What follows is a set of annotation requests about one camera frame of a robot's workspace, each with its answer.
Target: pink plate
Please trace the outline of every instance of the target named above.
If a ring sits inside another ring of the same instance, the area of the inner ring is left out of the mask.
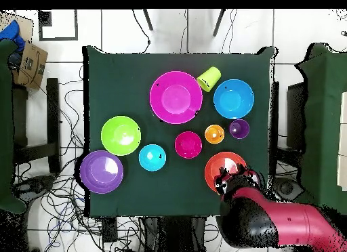
[[[184,133],[180,133],[176,138],[175,149],[181,157],[192,159],[203,149],[203,144],[196,133],[185,131]]]
[[[150,88],[150,106],[162,121],[172,124],[190,121],[200,110],[203,92],[197,80],[186,72],[161,75]]]

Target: blue cloth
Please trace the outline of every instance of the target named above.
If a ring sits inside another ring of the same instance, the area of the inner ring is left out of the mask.
[[[10,39],[17,44],[16,51],[22,51],[25,46],[25,40],[19,35],[19,25],[16,20],[13,20],[6,28],[0,32],[0,40]]]

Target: purple plate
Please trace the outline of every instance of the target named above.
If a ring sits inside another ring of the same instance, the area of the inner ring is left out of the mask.
[[[97,150],[83,159],[79,175],[90,191],[105,194],[121,184],[123,166],[115,155],[105,150]]]

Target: chair leg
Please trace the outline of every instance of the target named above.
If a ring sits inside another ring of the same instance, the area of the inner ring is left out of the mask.
[[[144,10],[144,16],[146,17],[146,21],[147,21],[149,30],[153,30],[152,23],[150,22],[150,18],[149,18],[147,9],[143,9],[143,10]]]
[[[222,21],[224,12],[226,11],[226,9],[221,9],[220,10],[220,15],[218,16],[218,20],[216,23],[216,27],[214,28],[214,32],[213,32],[213,36],[215,37],[217,35],[218,29],[220,28],[220,23]]]

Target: plastic bowl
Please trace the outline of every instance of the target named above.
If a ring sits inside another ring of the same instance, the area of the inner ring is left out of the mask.
[[[173,70],[155,80],[149,101],[157,117],[178,125],[197,115],[203,103],[203,92],[192,75]]]
[[[90,191],[105,194],[121,184],[123,165],[115,155],[105,150],[97,150],[83,159],[79,175]]]
[[[244,119],[235,119],[229,126],[229,132],[234,138],[241,140],[248,136],[249,124]]]
[[[109,119],[101,130],[101,142],[111,154],[118,156],[132,153],[140,144],[138,124],[126,116]]]
[[[237,163],[246,166],[246,162],[238,154],[233,152],[220,152],[213,155],[205,166],[205,180],[207,185],[217,192],[215,187],[216,178],[220,177],[221,169],[227,169],[229,173],[237,171]],[[230,176],[227,175],[223,180],[227,180]]]
[[[205,139],[210,144],[219,144],[224,139],[224,130],[219,125],[210,125],[205,130]]]
[[[185,131],[176,138],[175,149],[179,156],[185,159],[193,159],[203,149],[203,143],[196,133]]]
[[[138,160],[145,170],[158,171],[166,162],[166,153],[161,146],[149,144],[141,149]]]
[[[252,88],[242,80],[231,79],[216,89],[213,102],[217,112],[227,119],[240,119],[253,108]]]

